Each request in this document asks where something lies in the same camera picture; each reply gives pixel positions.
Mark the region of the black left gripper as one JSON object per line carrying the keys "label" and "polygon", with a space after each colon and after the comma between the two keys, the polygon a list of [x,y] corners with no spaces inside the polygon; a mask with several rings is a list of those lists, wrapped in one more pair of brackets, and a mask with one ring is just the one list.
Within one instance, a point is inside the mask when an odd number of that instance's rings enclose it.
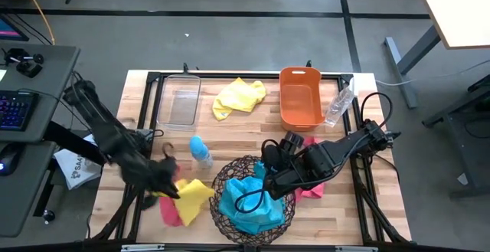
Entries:
{"label": "black left gripper", "polygon": [[148,159],[146,161],[148,175],[145,180],[145,189],[158,198],[179,199],[178,188],[174,183],[178,165],[174,157],[167,157],[160,161]]}

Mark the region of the pink microfiber towel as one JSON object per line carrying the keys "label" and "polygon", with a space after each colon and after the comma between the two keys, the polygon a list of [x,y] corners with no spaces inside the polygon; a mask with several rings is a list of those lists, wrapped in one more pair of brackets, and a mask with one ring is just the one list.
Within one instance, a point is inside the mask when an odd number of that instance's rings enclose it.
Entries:
{"label": "pink microfiber towel", "polygon": [[174,200],[170,197],[159,197],[159,210],[162,220],[169,227],[179,227],[183,222],[179,216],[178,210],[175,207]]}
{"label": "pink microfiber towel", "polygon": [[[304,139],[303,146],[304,147],[310,146],[314,143],[317,143],[318,141],[319,140],[313,136],[307,136]],[[324,183],[316,185],[315,187],[313,187],[309,190],[306,190],[303,188],[297,188],[295,190],[296,202],[301,201],[303,198],[320,199],[324,195],[324,188],[325,188]]]}

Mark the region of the yellow microfiber towel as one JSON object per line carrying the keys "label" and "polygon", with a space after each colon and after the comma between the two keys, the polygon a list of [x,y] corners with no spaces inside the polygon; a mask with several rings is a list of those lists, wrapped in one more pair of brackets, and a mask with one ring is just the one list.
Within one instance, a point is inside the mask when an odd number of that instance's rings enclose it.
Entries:
{"label": "yellow microfiber towel", "polygon": [[212,105],[214,117],[218,121],[224,120],[234,110],[251,113],[265,96],[266,88],[262,81],[248,84],[238,77],[215,97]]}
{"label": "yellow microfiber towel", "polygon": [[175,185],[180,198],[173,200],[183,222],[182,226],[187,227],[200,214],[201,206],[214,196],[215,191],[198,179],[180,179]]}

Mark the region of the small blue microfiber towel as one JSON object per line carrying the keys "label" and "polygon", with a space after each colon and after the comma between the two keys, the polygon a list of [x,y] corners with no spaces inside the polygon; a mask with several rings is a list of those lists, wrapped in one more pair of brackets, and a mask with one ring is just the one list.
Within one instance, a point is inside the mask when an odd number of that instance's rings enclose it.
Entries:
{"label": "small blue microfiber towel", "polygon": [[253,177],[256,178],[256,179],[259,179],[260,181],[263,181],[264,178],[267,175],[267,169],[265,168],[263,162],[261,162],[261,161],[258,161],[254,165],[253,171],[254,171],[254,176]]}

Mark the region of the large blue microfiber towel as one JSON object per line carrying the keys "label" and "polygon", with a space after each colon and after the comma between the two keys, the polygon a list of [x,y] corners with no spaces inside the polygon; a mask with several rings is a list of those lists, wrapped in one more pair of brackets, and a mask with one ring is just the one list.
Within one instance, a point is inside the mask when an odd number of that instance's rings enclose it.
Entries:
{"label": "large blue microfiber towel", "polygon": [[258,234],[284,225],[285,203],[262,190],[263,181],[252,176],[226,180],[218,210],[239,231]]}

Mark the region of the clear bottle with blue cap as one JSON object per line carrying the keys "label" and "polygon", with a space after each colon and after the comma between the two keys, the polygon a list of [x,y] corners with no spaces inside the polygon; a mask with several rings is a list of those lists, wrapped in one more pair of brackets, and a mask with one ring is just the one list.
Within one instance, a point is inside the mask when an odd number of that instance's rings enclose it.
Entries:
{"label": "clear bottle with blue cap", "polygon": [[209,148],[204,144],[200,136],[192,136],[189,142],[189,149],[193,158],[203,169],[210,169],[213,165],[213,158]]}

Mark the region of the dark woven wicker basket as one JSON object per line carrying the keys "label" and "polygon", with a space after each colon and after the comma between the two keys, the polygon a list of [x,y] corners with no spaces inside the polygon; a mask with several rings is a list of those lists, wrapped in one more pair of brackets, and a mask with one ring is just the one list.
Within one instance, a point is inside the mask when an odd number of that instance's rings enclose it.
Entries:
{"label": "dark woven wicker basket", "polygon": [[253,167],[258,161],[261,161],[259,157],[251,155],[245,155],[234,159],[230,163],[226,164],[217,173],[212,182],[212,188],[215,191],[214,196],[209,199],[212,220],[214,221],[214,224],[219,232],[222,233],[228,240],[233,241],[236,244],[245,244],[250,246],[271,244],[274,242],[274,240],[285,234],[288,227],[292,223],[292,218],[295,215],[296,196],[294,194],[289,194],[278,199],[283,200],[285,203],[284,214],[286,217],[286,223],[258,234],[248,234],[237,230],[235,226],[231,224],[230,220],[219,212],[218,206],[226,180],[232,178],[243,179],[247,176],[253,177]]}

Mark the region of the orange plastic bin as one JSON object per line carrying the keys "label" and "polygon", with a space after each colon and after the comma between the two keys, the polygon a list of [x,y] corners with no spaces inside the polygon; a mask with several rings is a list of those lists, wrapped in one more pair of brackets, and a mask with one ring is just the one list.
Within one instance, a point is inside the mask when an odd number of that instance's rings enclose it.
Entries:
{"label": "orange plastic bin", "polygon": [[285,130],[308,132],[324,123],[321,79],[321,73],[312,67],[286,67],[280,71],[279,111]]}

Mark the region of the clear plastic bin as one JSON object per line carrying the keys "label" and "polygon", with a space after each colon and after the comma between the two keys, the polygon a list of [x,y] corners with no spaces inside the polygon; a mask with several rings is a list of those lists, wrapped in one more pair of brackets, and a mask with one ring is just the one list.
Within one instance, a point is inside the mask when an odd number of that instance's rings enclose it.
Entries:
{"label": "clear plastic bin", "polygon": [[201,78],[172,74],[165,78],[156,122],[166,129],[192,131],[196,122]]}

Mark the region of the empty clear plastic bottle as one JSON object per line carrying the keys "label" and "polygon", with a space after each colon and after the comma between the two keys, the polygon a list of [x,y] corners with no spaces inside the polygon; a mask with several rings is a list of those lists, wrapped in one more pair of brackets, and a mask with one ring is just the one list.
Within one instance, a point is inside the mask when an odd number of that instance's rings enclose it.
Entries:
{"label": "empty clear plastic bottle", "polygon": [[330,102],[325,111],[325,123],[334,127],[343,114],[347,111],[353,99],[357,96],[354,86],[354,79],[351,78],[347,86],[343,88],[336,97]]}

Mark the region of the white printed paper bag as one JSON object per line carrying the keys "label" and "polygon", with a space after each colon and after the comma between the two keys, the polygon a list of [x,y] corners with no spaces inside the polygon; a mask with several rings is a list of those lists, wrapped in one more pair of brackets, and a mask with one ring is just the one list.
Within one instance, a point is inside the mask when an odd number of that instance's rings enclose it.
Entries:
{"label": "white printed paper bag", "polygon": [[79,188],[101,176],[102,166],[67,149],[59,150],[54,158],[65,177],[69,190]]}

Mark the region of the black computer mouse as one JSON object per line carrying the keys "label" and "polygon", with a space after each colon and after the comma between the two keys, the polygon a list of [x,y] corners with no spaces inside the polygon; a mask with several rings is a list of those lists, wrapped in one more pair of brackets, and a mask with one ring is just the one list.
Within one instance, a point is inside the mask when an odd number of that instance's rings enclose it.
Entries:
{"label": "black computer mouse", "polygon": [[11,142],[0,150],[0,176],[10,175],[16,170],[24,148],[23,143]]}

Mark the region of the grey table leg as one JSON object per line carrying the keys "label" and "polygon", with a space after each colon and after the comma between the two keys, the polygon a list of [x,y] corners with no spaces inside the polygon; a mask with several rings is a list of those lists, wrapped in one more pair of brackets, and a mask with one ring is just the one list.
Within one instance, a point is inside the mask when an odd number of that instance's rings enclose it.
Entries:
{"label": "grey table leg", "polygon": [[397,82],[394,86],[400,89],[409,109],[417,108],[418,102],[416,93],[410,85],[407,74],[440,42],[440,40],[441,38],[436,27],[432,25],[426,33],[421,36],[418,42],[405,53],[405,55],[401,55],[392,37],[386,37],[384,39],[384,46],[386,47],[387,56],[390,60],[390,67],[393,70],[394,76],[397,78]]}

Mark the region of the grey desk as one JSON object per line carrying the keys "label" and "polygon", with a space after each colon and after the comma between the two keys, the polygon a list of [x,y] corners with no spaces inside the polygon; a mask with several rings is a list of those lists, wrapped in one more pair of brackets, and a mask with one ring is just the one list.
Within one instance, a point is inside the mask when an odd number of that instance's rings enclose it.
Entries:
{"label": "grey desk", "polygon": [[0,90],[35,90],[39,100],[25,131],[0,130],[0,150],[12,142],[25,144],[16,170],[0,175],[0,237],[17,237],[29,216],[56,144],[44,133],[80,55],[70,46],[25,44],[29,53],[44,56],[41,72],[29,78],[13,67],[0,80]]}

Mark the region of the black backlit keyboard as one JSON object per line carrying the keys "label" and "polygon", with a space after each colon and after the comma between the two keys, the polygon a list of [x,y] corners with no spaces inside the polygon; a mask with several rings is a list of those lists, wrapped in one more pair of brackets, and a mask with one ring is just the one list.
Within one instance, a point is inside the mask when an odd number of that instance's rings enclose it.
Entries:
{"label": "black backlit keyboard", "polygon": [[38,93],[0,90],[0,130],[25,131],[38,99]]}

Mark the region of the dark side desk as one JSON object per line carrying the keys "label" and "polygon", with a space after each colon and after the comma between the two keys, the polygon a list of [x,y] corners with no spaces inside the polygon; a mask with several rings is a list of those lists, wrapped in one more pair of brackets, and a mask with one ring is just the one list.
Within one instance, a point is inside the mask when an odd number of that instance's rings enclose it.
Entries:
{"label": "dark side desk", "polygon": [[426,128],[445,123],[459,151],[465,188],[452,199],[490,195],[490,74],[469,86],[456,102],[422,121]]}

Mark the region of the computer monitor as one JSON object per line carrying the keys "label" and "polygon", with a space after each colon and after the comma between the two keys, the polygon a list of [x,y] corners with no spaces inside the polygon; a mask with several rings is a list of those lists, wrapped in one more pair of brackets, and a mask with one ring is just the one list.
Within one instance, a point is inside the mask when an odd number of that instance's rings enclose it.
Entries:
{"label": "computer monitor", "polygon": [[7,18],[0,15],[0,40],[29,41],[29,37],[15,27]]}

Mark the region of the light wooden table top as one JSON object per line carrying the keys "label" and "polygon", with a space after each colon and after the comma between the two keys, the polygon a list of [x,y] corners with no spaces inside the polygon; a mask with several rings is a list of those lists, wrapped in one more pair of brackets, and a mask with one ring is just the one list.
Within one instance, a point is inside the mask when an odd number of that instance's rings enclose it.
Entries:
{"label": "light wooden table top", "polygon": [[424,1],[446,48],[490,48],[490,0]]}

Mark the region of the silver metal bracket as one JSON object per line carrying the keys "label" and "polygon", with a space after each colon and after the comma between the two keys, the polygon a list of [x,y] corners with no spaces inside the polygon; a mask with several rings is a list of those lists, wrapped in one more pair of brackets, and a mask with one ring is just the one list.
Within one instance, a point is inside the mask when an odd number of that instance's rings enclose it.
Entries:
{"label": "silver metal bracket", "polygon": [[336,246],[335,252],[378,252],[376,247],[365,246]]}
{"label": "silver metal bracket", "polygon": [[125,244],[120,252],[158,252],[164,251],[164,244]]}

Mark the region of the black aluminium table frame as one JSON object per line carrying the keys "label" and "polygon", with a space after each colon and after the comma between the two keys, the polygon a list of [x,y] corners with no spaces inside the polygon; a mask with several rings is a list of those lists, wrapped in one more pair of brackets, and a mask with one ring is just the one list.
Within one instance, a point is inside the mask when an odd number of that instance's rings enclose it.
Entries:
{"label": "black aluminium table frame", "polygon": [[[163,70],[131,70],[128,72],[117,116],[130,128],[160,128],[156,122],[160,104],[160,90],[167,74]],[[279,75],[275,71],[205,71],[201,78],[201,95],[196,122],[192,131],[167,129],[155,139],[152,157],[162,157],[162,144],[170,142],[181,165],[184,178],[201,180],[210,185],[216,174],[235,158],[259,155],[265,139],[281,139],[284,130],[279,113]],[[251,113],[233,113],[226,120],[217,121],[211,111],[214,98],[238,77],[251,83],[260,80],[266,87],[266,97]],[[210,169],[203,169],[189,149],[192,136],[200,136],[213,158]],[[392,166],[390,150],[380,153],[371,167],[361,172],[367,189],[375,193],[384,215],[404,238],[410,237],[400,185]],[[343,168],[340,174],[325,186],[320,199],[302,199],[296,214],[276,245],[288,244],[358,245],[367,231],[373,239],[386,240],[372,216],[370,208],[354,191],[352,171]],[[219,232],[211,217],[209,205],[187,227],[168,227],[157,207],[137,211],[131,206],[124,222],[113,233],[113,238],[133,238],[141,243],[219,244],[230,241]]]}

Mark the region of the black clamp mount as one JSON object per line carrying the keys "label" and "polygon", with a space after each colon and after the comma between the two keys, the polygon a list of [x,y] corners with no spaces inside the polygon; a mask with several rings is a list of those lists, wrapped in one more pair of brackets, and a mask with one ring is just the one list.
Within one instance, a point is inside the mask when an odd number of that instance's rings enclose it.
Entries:
{"label": "black clamp mount", "polygon": [[43,70],[44,56],[42,54],[30,55],[21,48],[11,48],[8,51],[2,49],[2,52],[5,66],[16,64],[16,71],[26,77],[34,78]]}

